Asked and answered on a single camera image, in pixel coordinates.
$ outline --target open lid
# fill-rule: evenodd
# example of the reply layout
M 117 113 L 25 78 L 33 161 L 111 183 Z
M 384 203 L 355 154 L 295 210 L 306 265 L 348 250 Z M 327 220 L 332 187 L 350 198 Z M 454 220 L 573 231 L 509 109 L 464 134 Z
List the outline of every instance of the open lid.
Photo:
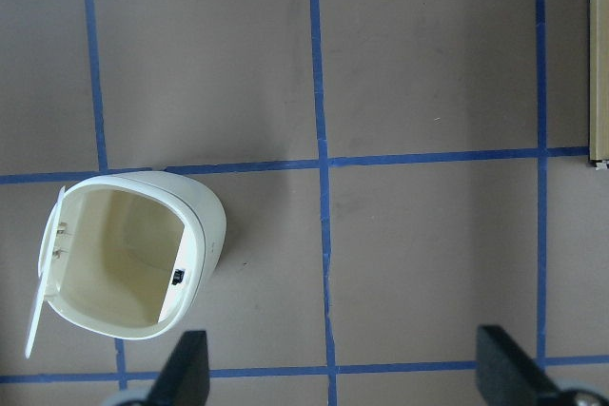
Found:
M 34 297 L 34 302 L 31 304 L 31 311 L 29 312 L 29 330 L 25 352 L 26 358 L 29 358 L 31 355 L 31 348 L 34 345 L 36 331 L 38 330 L 38 321 L 40 320 L 42 303 L 45 300 L 45 290 L 47 289 L 47 282 L 49 281 L 50 261 L 53 257 L 53 249 L 55 247 L 55 239 L 57 238 L 57 229 L 59 226 L 59 216 L 61 215 L 61 205 L 64 200 L 65 193 L 66 187 L 63 186 L 59 190 L 59 196 L 57 197 L 57 203 L 55 204 L 55 211 L 52 213 L 52 223 L 49 225 L 50 232 L 48 232 L 49 242 L 47 243 L 47 249 L 46 252 L 41 252 L 41 255 L 43 256 L 42 275 L 38 281 L 36 296 Z

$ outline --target white plastic container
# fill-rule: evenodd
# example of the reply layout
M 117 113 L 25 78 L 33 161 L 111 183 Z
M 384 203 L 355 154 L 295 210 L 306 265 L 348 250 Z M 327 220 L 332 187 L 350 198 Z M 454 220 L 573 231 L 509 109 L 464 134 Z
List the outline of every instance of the white plastic container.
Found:
M 160 335 L 186 313 L 224 243 L 222 204 L 203 184 L 162 171 L 62 188 L 40 246 L 26 357 L 42 304 L 109 337 Z

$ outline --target small black button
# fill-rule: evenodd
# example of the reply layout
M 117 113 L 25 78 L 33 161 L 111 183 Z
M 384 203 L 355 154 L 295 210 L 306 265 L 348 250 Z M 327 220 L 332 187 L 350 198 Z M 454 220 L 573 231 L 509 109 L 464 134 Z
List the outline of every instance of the small black button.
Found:
M 182 282 L 184 279 L 184 270 L 175 270 L 173 272 L 173 280 L 171 280 L 171 285 L 176 285 Z

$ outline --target beige object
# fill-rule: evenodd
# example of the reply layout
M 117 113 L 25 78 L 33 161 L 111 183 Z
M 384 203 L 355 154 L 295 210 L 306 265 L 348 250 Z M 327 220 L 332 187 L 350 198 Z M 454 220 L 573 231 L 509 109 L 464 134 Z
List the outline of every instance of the beige object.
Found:
M 590 0 L 590 160 L 609 160 L 609 0 Z

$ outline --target blue tape grid line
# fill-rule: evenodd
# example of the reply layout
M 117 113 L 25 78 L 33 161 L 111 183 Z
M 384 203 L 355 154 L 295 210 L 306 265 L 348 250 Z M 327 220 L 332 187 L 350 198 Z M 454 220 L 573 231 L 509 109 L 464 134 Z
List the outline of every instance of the blue tape grid line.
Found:
M 315 127 L 320 169 L 320 219 L 322 225 L 322 257 L 324 270 L 324 326 L 325 326 L 325 363 L 328 368 L 328 406 L 336 406 L 336 354 L 332 320 L 330 317 L 330 261 L 332 241 L 330 236 L 330 169 L 325 136 L 324 115 L 324 70 L 322 58 L 322 26 L 320 0 L 309 0 L 311 20 L 311 54 L 313 63 L 313 89 L 315 96 Z
M 395 154 L 384 156 L 334 157 L 328 158 L 328 166 L 342 167 L 354 165 L 387 165 L 387 164 L 431 164 L 435 162 L 487 161 L 507 159 L 534 159 L 544 157 L 587 156 L 587 146 L 555 147 L 540 153 L 535 148 L 530 149 L 497 149 L 482 151 L 433 152 L 424 154 Z M 302 170 L 319 168 L 319 161 L 303 159 L 296 161 L 274 162 L 243 162 L 235 164 L 201 164 L 168 166 L 165 171 L 178 175 L 207 175 L 215 173 L 247 173 L 252 171 Z M 98 175 L 110 173 L 129 173 L 130 171 L 150 170 L 141 168 L 110 168 L 100 171 L 66 171 L 53 173 L 24 173 L 16 175 L 0 175 L 1 184 L 26 183 L 61 183 L 82 181 Z
M 127 388 L 127 365 L 125 363 L 125 344 L 122 339 L 114 339 L 114 348 L 116 349 L 116 374 L 118 375 L 118 388 L 125 390 Z
M 545 43 L 545 0 L 535 0 L 538 97 L 538 279 L 537 279 L 537 363 L 545 368 L 547 296 L 547 75 Z
M 93 0 L 85 0 L 85 13 L 87 16 L 88 60 L 93 94 L 97 161 L 100 171 L 106 171 L 108 170 L 108 157 L 106 154 L 106 136 L 104 135 L 104 104 L 102 102 L 102 87 L 99 76 L 97 26 L 95 24 L 95 5 Z
M 547 366 L 598 365 L 609 363 L 609 355 L 575 356 L 547 358 Z M 429 371 L 466 371 L 474 370 L 476 362 L 466 361 L 437 361 L 419 363 L 387 363 L 371 365 L 339 365 L 335 371 L 340 375 L 359 375 L 373 373 L 421 373 Z M 329 368 L 326 366 L 298 366 L 275 368 L 240 368 L 211 370 L 210 376 L 217 378 L 228 377 L 289 377 L 289 376 L 326 376 Z M 159 376 L 156 371 L 124 373 L 88 373 L 88 374 L 53 374 L 53 375 L 17 375 L 0 376 L 0 384 L 16 383 L 51 383 L 51 382 L 108 382 L 126 380 L 154 380 Z

